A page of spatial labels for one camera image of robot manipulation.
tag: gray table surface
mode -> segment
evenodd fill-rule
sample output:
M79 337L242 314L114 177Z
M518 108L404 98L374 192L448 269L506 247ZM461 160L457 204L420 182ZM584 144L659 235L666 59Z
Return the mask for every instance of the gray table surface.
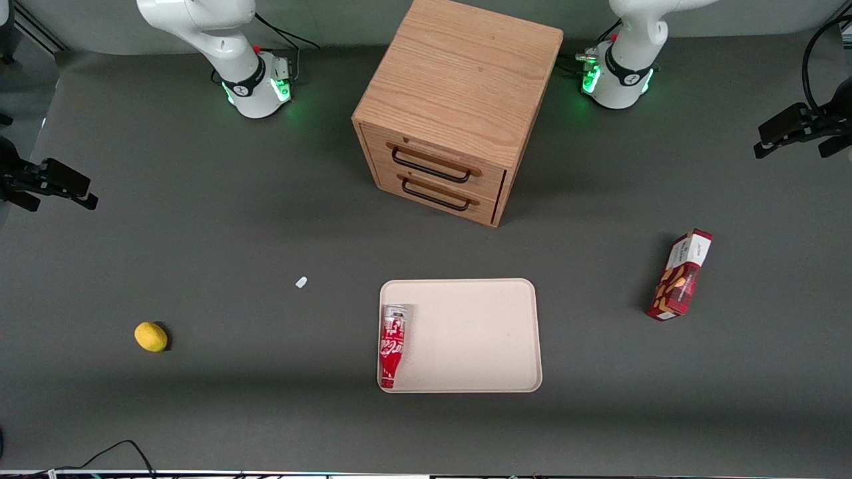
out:
M35 157L101 203L0 233L3 468L133 438L160 469L848 476L852 164L751 152L803 97L807 37L673 40L627 112L557 73L499 229L372 184L349 117L381 49L306 52L295 101L258 121L200 55L66 57ZM825 100L839 42L814 72ZM657 323L690 228L715 234L693 308ZM541 389L384 394L381 285L477 277L535 284ZM144 320L172 351L135 344Z

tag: green led light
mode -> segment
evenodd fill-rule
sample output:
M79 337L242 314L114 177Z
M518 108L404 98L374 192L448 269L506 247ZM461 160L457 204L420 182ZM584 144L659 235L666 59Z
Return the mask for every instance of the green led light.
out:
M642 93L648 91L648 87L651 86L651 77L653 76L653 68L648 72L648 78L645 80L645 86L642 87Z
M227 86L225 86L225 82L222 82L222 89L227 93L227 102L233 105L233 98L231 97L231 92L228 91Z
M595 66L588 73L586 73L585 78L583 78L583 91L591 95L595 91L595 87L597 86L597 80L600 77L601 68L599 66Z
M275 89L275 94L278 96L278 99L281 100L282 103L290 99L290 82L286 80L276 80L275 78L270 78L269 83Z

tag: drawer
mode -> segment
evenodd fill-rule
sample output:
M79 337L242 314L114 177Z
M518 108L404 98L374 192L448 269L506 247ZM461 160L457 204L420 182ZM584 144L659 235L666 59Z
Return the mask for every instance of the drawer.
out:
M496 202L475 194L454 192L430 180L407 175L394 167L378 167L379 187L422 205L491 226Z
M497 200L504 171L482 162L418 142L399 133L362 124L367 148L376 169L393 165L412 178L449 191L473 193Z

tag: wooden drawer cabinet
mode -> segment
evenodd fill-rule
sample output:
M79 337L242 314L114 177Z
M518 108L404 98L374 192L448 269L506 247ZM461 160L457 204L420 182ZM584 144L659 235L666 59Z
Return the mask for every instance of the wooden drawer cabinet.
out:
M352 120L379 188L499 225L562 32L414 0Z

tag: red bottle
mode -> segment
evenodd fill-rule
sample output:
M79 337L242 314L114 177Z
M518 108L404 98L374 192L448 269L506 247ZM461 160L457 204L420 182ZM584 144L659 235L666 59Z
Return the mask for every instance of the red bottle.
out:
M402 347L406 340L406 320L408 308L399 304L391 304L384 308L384 323L382 327L382 343L379 347L379 357L382 365L382 387L394 388L396 368L402 360Z

